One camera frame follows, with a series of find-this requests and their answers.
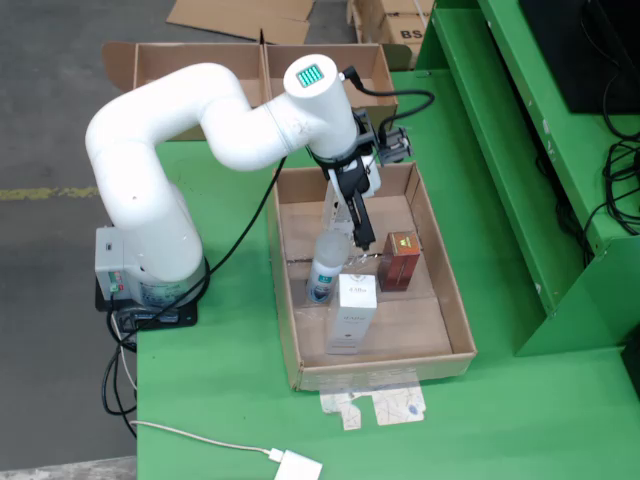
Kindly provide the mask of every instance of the white cable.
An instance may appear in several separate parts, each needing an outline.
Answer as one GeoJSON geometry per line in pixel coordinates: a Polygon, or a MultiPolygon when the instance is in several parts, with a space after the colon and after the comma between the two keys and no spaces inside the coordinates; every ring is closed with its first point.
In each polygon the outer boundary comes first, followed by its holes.
{"type": "MultiPolygon", "coordinates": [[[[116,336],[118,337],[118,341],[122,341],[122,335],[120,335],[120,329],[118,328],[118,322],[116,322],[115,314],[111,314],[111,323],[113,324],[113,329],[116,332],[116,336]]],[[[127,373],[127,378],[131,383],[131,386],[134,390],[138,391],[138,387],[136,386],[136,382],[133,381],[133,377],[131,373],[129,373],[129,367],[127,367],[127,359],[124,356],[124,348],[120,347],[120,355],[122,356],[122,364],[124,365],[124,371],[127,373]]]]}
{"type": "Polygon", "coordinates": [[[233,443],[218,442],[217,440],[211,440],[210,438],[200,437],[198,435],[194,435],[193,433],[183,432],[182,430],[178,430],[171,427],[165,427],[164,425],[158,425],[156,423],[142,422],[139,420],[131,420],[130,423],[134,425],[146,425],[147,427],[157,428],[159,430],[164,430],[166,432],[177,433],[178,435],[183,435],[185,437],[193,438],[194,440],[199,440],[200,442],[204,442],[204,443],[210,443],[211,445],[217,445],[219,447],[236,448],[238,450],[249,450],[252,452],[264,453],[265,455],[269,455],[269,456],[271,455],[271,450],[267,450],[266,448],[248,447],[246,445],[235,445],[233,443]]]}
{"type": "Polygon", "coordinates": [[[322,471],[322,464],[312,460],[310,458],[299,455],[291,450],[278,450],[272,448],[267,450],[260,447],[248,447],[246,445],[236,445],[234,443],[218,442],[210,438],[194,435],[193,433],[183,432],[176,428],[165,427],[164,425],[158,425],[157,423],[143,422],[140,420],[131,420],[131,425],[145,425],[147,427],[157,428],[164,430],[165,432],[176,433],[193,440],[209,443],[211,445],[217,445],[218,447],[235,448],[237,450],[248,450],[251,452],[264,453],[269,457],[269,460],[275,463],[279,463],[278,471],[276,472],[275,480],[318,480],[320,478],[320,472],[322,471]]]}
{"type": "Polygon", "coordinates": [[[420,20],[422,20],[422,23],[424,24],[424,28],[426,29],[427,28],[427,16],[422,11],[422,7],[420,6],[420,2],[418,2],[418,0],[413,0],[413,3],[416,5],[416,8],[418,9],[418,13],[420,14],[420,20]]]}

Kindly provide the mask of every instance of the white connector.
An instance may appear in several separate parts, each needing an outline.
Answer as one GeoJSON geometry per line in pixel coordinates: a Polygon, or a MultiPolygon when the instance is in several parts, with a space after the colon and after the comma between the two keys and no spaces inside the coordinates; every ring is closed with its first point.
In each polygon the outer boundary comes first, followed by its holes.
{"type": "Polygon", "coordinates": [[[269,459],[280,463],[274,480],[318,480],[320,478],[321,463],[291,450],[282,453],[274,448],[269,454],[269,459]]]}

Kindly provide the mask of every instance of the black monitor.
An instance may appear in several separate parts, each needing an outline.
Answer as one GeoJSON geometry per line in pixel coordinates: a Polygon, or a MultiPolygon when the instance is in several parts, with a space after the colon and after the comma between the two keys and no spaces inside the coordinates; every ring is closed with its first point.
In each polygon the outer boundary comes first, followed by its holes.
{"type": "Polygon", "coordinates": [[[640,113],[639,0],[520,0],[569,110],[640,113]]]}

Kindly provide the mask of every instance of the yellow floor line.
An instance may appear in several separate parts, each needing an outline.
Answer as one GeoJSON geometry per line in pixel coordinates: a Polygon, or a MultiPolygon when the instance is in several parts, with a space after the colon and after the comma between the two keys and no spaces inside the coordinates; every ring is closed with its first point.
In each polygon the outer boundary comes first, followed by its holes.
{"type": "Polygon", "coordinates": [[[90,198],[98,195],[98,187],[14,188],[0,190],[0,202],[47,200],[54,197],[90,198]]]}

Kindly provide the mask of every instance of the green table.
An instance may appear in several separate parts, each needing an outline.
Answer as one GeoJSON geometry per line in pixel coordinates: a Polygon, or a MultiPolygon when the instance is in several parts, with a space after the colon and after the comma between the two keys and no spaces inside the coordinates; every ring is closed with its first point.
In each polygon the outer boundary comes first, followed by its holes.
{"type": "MultiPolygon", "coordinates": [[[[139,419],[291,449],[322,462],[323,479],[637,478],[640,402],[616,349],[513,356],[544,314],[451,73],[400,73],[394,83],[437,97],[402,124],[478,346],[468,373],[423,383],[424,422],[379,427],[371,400],[356,401],[363,427],[351,432],[322,412],[318,393],[291,391],[263,214],[212,279],[197,326],[140,335],[139,419]]],[[[159,154],[215,262],[248,222],[271,170],[230,171],[202,142],[168,143],[159,154]]],[[[299,153],[287,165],[311,161],[299,153]]],[[[257,453],[139,428],[141,480],[268,479],[276,470],[257,453]]]]}

